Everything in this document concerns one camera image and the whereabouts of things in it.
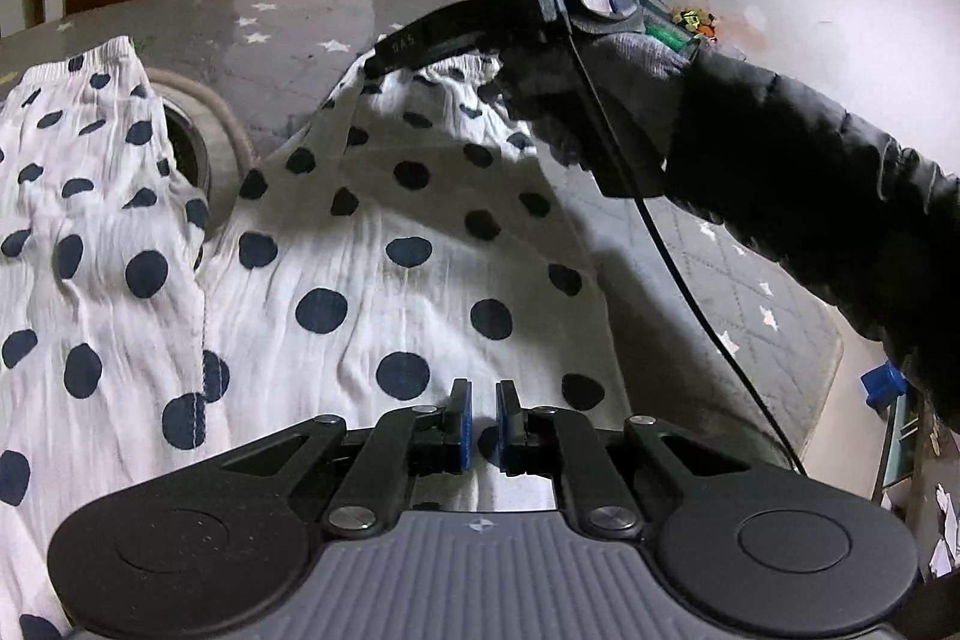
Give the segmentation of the black jacket right forearm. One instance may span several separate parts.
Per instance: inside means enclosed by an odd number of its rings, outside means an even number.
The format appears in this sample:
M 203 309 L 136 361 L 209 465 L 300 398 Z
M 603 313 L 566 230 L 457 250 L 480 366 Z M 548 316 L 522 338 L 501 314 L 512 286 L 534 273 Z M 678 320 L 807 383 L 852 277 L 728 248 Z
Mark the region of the black jacket right forearm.
M 714 52 L 680 80 L 665 193 L 838 308 L 958 424 L 958 181 L 799 81 Z

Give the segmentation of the grey gloved right hand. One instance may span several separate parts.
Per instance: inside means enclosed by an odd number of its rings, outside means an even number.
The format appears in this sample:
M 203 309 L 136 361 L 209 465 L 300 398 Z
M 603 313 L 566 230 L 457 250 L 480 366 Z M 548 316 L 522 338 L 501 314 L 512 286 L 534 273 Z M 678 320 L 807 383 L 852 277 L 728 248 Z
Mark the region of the grey gloved right hand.
M 688 58 L 639 32 L 606 35 L 574 55 L 527 46 L 501 50 L 498 58 L 491 91 L 532 125 L 558 163 L 597 167 L 605 146 L 590 122 L 604 119 L 636 175 L 661 169 Z

